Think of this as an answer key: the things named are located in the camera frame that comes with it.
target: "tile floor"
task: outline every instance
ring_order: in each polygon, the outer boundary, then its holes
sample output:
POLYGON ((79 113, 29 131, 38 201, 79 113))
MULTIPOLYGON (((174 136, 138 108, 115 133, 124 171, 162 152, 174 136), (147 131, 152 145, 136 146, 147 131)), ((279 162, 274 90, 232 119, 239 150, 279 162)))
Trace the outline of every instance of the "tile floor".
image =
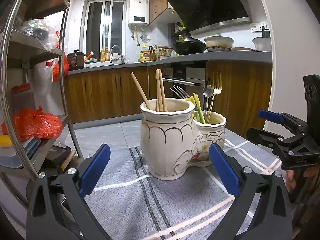
MULTIPOLYGON (((75 130, 85 158, 93 156, 101 144, 110 146, 111 151, 140 145, 141 120, 75 130)), ((75 149, 70 134, 66 146, 75 149)))

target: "faucet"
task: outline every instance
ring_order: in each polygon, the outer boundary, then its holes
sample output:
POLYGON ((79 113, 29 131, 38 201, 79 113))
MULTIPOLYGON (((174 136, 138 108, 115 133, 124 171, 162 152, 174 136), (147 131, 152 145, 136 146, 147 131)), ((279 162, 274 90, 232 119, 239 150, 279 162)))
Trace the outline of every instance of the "faucet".
POLYGON ((110 52, 110 53, 111 53, 111 59, 110 59, 109 62, 112 63, 112 60, 113 60, 113 59, 112 59, 112 55, 113 55, 113 48, 114 48, 114 47, 118 47, 118 48, 119 48, 119 50, 120 50, 120 55, 121 55, 121 63, 124 64, 124 58, 123 58, 122 51, 121 51, 121 48, 120 48, 119 45, 114 45, 114 46, 112 46, 111 52, 110 52))

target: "black stripe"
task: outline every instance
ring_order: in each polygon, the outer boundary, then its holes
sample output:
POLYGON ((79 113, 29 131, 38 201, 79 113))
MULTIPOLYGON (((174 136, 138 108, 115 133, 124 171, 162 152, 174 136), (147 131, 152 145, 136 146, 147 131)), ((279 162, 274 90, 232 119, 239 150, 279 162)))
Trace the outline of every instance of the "black stripe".
MULTIPOLYGON (((131 157, 132 157, 133 162, 134 162, 134 168, 135 168, 136 173, 137 173, 137 176, 138 176, 138 178, 139 178, 139 177, 140 177, 140 173, 139 173, 139 171, 138 171, 138 166, 137 166, 136 158, 134 157, 131 148, 129 148, 129 151, 130 151, 131 157)), ((142 180, 139 180, 139 182, 140 182, 140 185, 141 185, 141 188, 142 188, 142 191, 143 191, 144 199, 145 199, 145 201, 146 201, 147 208, 148 208, 148 210, 149 210, 150 216, 151 216, 151 218, 152 218, 153 223, 154 223, 155 226, 156 226, 157 231, 159 232, 159 231, 161 231, 161 228, 160 228, 160 226, 159 226, 159 224, 158 224, 158 221, 157 221, 157 219, 156 219, 156 217, 155 217, 155 215, 154 215, 154 213, 153 213, 153 211, 152 211, 152 209, 151 209, 151 206, 150 206, 150 203, 149 203, 149 200, 148 200, 148 197, 147 197, 146 189, 145 189, 145 187, 144 187, 144 184, 143 184, 142 180)))
MULTIPOLYGON (((136 149, 136 152, 137 152, 138 155, 139 155, 141 168, 143 169, 144 174, 147 175, 147 171, 146 171, 146 169, 145 169, 144 166, 143 166, 143 161, 142 161, 141 153, 140 153, 140 151, 138 150, 137 147, 134 147, 134 148, 136 149)), ((167 226, 167 228, 170 228, 171 225, 170 225, 170 223, 169 223, 166 215, 164 214, 164 211, 163 211, 162 207, 160 206, 160 203, 159 203, 159 201, 158 201, 158 199, 157 199, 157 197, 156 197, 155 191, 153 190, 153 187, 152 187, 150 178, 147 178, 147 181, 148 181, 148 184, 149 184, 150 191, 151 191, 151 194, 152 194, 152 196, 153 196, 153 199, 155 200, 155 203, 156 203, 157 208, 158 208, 158 210, 159 210, 159 212, 160 212, 160 214, 161 214, 161 216, 162 216, 162 218, 163 218, 163 220, 164 220, 164 223, 165 223, 165 225, 167 226)))

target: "range hood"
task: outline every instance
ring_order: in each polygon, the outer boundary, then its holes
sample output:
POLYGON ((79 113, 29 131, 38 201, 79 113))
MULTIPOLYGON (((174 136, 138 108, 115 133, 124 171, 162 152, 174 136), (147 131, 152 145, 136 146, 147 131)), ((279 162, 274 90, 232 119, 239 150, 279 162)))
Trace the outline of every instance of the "range hood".
POLYGON ((168 1, 192 34, 251 22, 247 0, 168 1))

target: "oven handle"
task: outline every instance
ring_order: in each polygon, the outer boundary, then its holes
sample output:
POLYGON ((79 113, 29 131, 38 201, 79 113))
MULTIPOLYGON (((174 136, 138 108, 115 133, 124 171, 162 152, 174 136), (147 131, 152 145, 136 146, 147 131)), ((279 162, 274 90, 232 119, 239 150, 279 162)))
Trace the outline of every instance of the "oven handle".
POLYGON ((199 87, 200 86, 200 83, 193 83, 193 82, 188 82, 188 81, 183 81, 183 80, 176 80, 176 79, 169 79, 169 78, 163 78, 162 80, 167 81, 167 82, 181 84, 181 85, 186 85, 186 86, 190 86, 190 87, 199 87))

